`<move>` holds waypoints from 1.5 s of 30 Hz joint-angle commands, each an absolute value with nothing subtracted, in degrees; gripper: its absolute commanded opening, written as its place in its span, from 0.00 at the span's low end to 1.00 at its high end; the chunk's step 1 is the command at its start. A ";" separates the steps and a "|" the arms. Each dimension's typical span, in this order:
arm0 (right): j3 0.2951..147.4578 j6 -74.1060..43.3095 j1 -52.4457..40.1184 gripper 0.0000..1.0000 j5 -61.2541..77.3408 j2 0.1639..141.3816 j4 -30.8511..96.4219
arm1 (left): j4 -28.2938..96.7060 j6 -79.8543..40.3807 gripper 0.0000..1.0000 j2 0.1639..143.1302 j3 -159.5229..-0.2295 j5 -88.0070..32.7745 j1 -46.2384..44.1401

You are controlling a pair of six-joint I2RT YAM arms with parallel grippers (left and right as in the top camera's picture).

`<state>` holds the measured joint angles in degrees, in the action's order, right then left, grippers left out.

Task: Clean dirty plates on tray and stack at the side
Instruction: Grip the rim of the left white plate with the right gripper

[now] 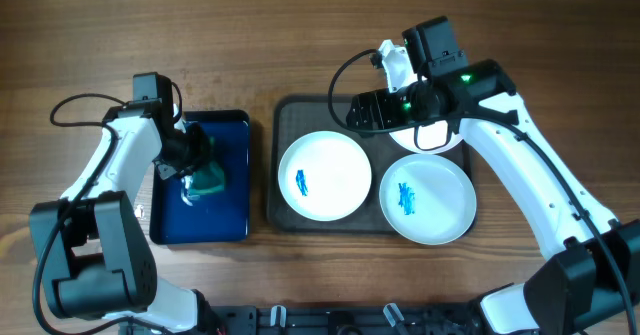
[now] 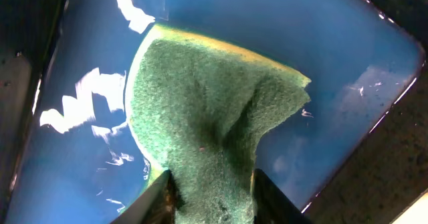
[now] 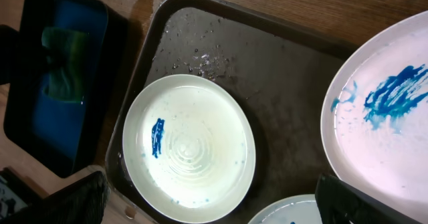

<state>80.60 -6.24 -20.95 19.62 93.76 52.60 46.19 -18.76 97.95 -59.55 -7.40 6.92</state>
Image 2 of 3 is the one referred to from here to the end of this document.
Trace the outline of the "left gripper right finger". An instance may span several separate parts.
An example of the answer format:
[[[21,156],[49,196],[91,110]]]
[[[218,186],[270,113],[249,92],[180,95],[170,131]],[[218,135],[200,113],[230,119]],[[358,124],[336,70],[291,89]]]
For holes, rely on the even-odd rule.
[[[261,170],[253,171],[254,224],[311,224]]]

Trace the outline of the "green yellow sponge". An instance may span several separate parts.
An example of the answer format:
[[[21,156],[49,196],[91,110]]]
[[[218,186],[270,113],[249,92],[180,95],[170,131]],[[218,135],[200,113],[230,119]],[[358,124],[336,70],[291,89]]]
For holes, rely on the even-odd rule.
[[[176,223],[252,223],[261,138],[310,101],[310,79],[248,49],[156,24],[125,90],[126,118],[150,163],[169,171]]]

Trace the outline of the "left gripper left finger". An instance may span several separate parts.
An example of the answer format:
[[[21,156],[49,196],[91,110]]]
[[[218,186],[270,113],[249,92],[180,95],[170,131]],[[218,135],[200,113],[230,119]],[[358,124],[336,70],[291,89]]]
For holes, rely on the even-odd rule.
[[[164,171],[111,224],[174,224],[174,180]]]

